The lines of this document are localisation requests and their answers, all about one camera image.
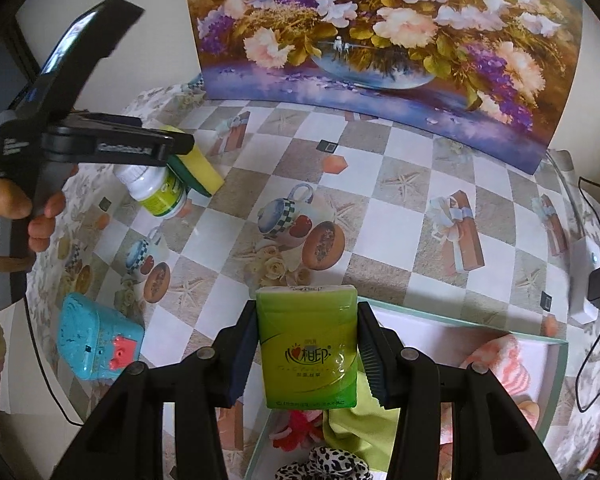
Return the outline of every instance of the white wall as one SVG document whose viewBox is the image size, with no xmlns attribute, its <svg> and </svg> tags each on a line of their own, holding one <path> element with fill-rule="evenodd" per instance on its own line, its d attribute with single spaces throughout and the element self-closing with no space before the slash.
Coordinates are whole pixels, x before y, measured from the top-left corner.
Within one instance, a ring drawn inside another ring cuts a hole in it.
<svg viewBox="0 0 600 480">
<path fill-rule="evenodd" d="M 27 0 L 22 33 L 42 65 L 70 23 L 102 0 Z M 116 113 L 142 90 L 187 83 L 200 72 L 186 0 L 128 0 L 144 15 L 93 72 L 78 108 Z"/>
<path fill-rule="evenodd" d="M 600 183 L 600 20 L 587 6 L 582 17 L 576 75 L 549 146 L 569 150 L 576 173 Z M 589 189 L 600 200 L 600 192 Z"/>
</svg>

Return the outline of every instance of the checkered tablecloth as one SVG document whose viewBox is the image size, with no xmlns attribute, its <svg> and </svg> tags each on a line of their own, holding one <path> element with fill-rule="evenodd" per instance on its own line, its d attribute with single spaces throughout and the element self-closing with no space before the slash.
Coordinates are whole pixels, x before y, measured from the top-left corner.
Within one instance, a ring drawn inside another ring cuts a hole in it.
<svg viewBox="0 0 600 480">
<path fill-rule="evenodd" d="M 177 92 L 167 94 L 168 100 L 173 95 Z M 127 111 L 142 115 L 142 105 L 136 103 Z M 259 262 L 262 254 L 260 210 L 272 200 L 286 198 L 297 184 L 308 183 L 315 201 L 333 211 L 346 241 L 334 266 L 304 272 L 302 280 L 350 283 L 362 296 L 532 334 L 541 333 L 548 315 L 541 308 L 542 293 L 551 296 L 550 313 L 558 322 L 558 337 L 570 343 L 570 355 L 545 446 L 562 473 L 585 459 L 598 433 L 600 399 L 586 414 L 578 413 L 574 377 L 600 330 L 600 319 L 586 328 L 569 319 L 568 253 L 551 255 L 548 232 L 534 211 L 534 198 L 549 197 L 569 241 L 581 236 L 554 166 L 544 160 L 531 176 L 444 137 L 307 105 L 206 101 L 184 118 L 180 113 L 158 119 L 153 114 L 150 119 L 192 132 L 206 153 L 218 140 L 216 126 L 245 111 L 250 117 L 242 147 L 210 157 L 225 178 L 224 186 L 212 198 L 190 192 L 192 207 L 182 219 L 163 222 L 151 216 L 108 166 L 85 165 L 69 181 L 67 211 L 59 221 L 53 249 L 39 258 L 30 277 L 29 299 L 43 349 L 77 411 L 86 416 L 108 385 L 79 381 L 58 358 L 59 307 L 68 291 L 82 288 L 90 298 L 143 324 L 142 359 L 149 364 L 178 362 L 233 324 L 250 297 L 253 283 L 246 268 Z M 326 173 L 323 161 L 330 153 L 342 157 L 346 169 Z M 591 212 L 583 208 L 573 187 L 570 158 L 556 156 L 562 160 L 586 232 L 600 239 Z M 475 218 L 484 266 L 448 275 L 427 207 L 432 199 L 459 190 L 466 194 Z M 142 283 L 125 278 L 125 258 L 132 244 L 156 227 L 169 247 L 166 263 L 171 279 L 164 297 L 149 303 L 142 295 Z M 68 266 L 66 261 L 76 251 L 80 263 Z M 299 282 L 304 267 L 298 251 L 286 253 L 280 253 L 283 275 L 289 283 Z M 267 279 L 279 283 L 280 274 L 272 272 Z M 244 451 L 225 452 L 232 478 L 243 475 L 266 420 L 259 363 L 256 356 L 242 400 Z M 600 349 L 586 368 L 583 383 L 581 396 L 586 400 L 600 387 Z M 170 410 L 167 407 L 164 427 L 167 472 L 173 465 Z"/>
</svg>

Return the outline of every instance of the green cloth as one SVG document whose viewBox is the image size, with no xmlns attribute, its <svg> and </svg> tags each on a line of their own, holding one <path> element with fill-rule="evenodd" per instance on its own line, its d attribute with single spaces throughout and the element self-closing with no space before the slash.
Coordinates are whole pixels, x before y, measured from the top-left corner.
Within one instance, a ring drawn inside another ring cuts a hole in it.
<svg viewBox="0 0 600 480">
<path fill-rule="evenodd" d="M 358 404 L 324 412 L 322 430 L 329 447 L 344 449 L 362 460 L 369 468 L 387 471 L 394 449 L 400 410 L 386 410 L 371 396 L 366 374 L 358 368 Z"/>
</svg>

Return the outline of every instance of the blue container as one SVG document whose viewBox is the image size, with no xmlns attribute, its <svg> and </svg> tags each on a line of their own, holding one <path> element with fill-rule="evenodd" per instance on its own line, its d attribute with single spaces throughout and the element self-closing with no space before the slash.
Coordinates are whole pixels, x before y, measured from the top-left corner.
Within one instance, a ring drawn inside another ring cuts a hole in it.
<svg viewBox="0 0 600 480">
<path fill-rule="evenodd" d="M 138 360 L 143 337 L 140 325 L 82 294 L 62 302 L 58 351 L 79 379 L 117 378 Z"/>
</svg>

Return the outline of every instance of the finger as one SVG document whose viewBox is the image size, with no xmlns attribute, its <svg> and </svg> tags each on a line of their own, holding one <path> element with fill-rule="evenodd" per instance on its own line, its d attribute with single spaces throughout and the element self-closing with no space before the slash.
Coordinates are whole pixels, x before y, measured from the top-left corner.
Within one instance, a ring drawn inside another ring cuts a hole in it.
<svg viewBox="0 0 600 480">
<path fill-rule="evenodd" d="M 54 218 L 58 216 L 62 211 L 64 211 L 65 205 L 66 198 L 64 197 L 64 193 L 62 193 L 62 191 L 57 192 L 46 201 L 45 216 L 47 218 Z"/>
<path fill-rule="evenodd" d="M 31 200 L 11 180 L 0 178 L 0 216 L 26 218 L 31 213 Z"/>
<path fill-rule="evenodd" d="M 49 238 L 29 238 L 29 247 L 36 253 L 42 253 L 49 248 Z"/>
<path fill-rule="evenodd" d="M 29 236 L 32 238 L 49 238 L 56 229 L 56 219 L 37 216 L 29 222 Z"/>
</svg>

